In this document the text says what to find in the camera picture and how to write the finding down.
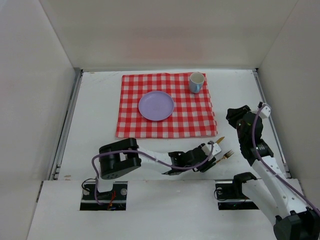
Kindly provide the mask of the red white checkered cloth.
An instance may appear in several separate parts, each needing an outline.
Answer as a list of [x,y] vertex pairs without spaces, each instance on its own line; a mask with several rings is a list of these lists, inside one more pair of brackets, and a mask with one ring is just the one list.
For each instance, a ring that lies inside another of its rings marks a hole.
[[[117,138],[192,138],[217,135],[217,121],[213,111],[208,83],[199,93],[189,90],[191,73],[125,74],[122,76]],[[174,102],[173,113],[162,121],[143,117],[138,109],[143,95],[162,91]]]

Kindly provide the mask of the lilac round plate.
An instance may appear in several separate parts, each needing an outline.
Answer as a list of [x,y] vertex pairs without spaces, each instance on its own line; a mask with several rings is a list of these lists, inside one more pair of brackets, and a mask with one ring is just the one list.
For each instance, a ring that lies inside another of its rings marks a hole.
[[167,119],[174,111],[173,98],[163,91],[144,94],[138,103],[139,113],[147,120],[158,122]]

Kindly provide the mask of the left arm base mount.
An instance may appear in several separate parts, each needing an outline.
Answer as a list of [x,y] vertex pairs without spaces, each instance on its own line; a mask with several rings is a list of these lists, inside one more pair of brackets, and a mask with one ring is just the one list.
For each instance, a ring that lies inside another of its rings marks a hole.
[[128,182],[116,181],[113,183],[112,190],[99,192],[95,198],[95,179],[88,178],[82,182],[82,196],[80,201],[80,211],[125,211],[127,208]]

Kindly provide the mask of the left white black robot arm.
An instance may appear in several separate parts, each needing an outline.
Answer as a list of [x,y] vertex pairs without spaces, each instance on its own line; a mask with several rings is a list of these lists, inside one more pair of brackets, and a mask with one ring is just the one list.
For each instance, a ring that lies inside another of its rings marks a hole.
[[139,146],[135,138],[126,138],[100,147],[93,157],[95,189],[110,192],[116,179],[138,169],[164,176],[178,176],[187,171],[204,173],[214,166],[221,151],[219,144],[210,140],[188,151],[160,153]]

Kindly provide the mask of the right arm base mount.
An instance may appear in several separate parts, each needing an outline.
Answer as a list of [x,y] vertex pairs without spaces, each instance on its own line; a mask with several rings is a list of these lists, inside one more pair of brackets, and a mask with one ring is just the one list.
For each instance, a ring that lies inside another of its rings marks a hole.
[[220,211],[259,209],[248,197],[242,193],[236,193],[232,181],[217,181],[213,194]]

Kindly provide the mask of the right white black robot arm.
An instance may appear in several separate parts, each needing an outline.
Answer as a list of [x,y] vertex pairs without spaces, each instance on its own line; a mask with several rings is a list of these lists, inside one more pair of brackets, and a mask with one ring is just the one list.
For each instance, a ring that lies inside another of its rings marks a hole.
[[279,169],[274,153],[262,139],[263,119],[271,108],[260,103],[252,111],[247,105],[229,108],[226,120],[237,131],[240,152],[262,182],[251,172],[233,177],[234,194],[249,198],[268,218],[278,240],[317,240],[320,237],[320,211]]

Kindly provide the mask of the gold fork dark handle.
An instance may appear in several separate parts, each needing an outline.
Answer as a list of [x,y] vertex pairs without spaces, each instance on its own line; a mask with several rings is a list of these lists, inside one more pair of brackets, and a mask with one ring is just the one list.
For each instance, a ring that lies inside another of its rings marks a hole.
[[228,151],[227,153],[225,153],[225,154],[223,155],[222,158],[220,158],[219,160],[215,161],[215,164],[217,164],[217,163],[219,163],[219,162],[221,162],[221,161],[223,161],[223,160],[226,160],[226,159],[230,158],[233,154],[234,154],[234,151],[233,151],[233,150]]

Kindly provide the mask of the white mug blue outside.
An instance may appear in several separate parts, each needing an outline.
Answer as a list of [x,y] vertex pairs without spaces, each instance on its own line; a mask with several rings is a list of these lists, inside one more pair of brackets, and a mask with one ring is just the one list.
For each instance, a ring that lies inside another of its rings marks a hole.
[[194,94],[198,94],[200,92],[205,80],[206,80],[206,78],[202,73],[193,72],[189,76],[189,80],[188,80],[189,90]]

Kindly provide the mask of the gold knife dark handle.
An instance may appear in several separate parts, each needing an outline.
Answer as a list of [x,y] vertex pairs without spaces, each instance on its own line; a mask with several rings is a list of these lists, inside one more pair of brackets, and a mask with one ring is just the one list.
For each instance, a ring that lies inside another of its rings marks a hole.
[[224,138],[225,138],[224,136],[220,137],[220,138],[216,141],[216,143],[217,143],[217,144],[221,143],[221,142],[224,140]]

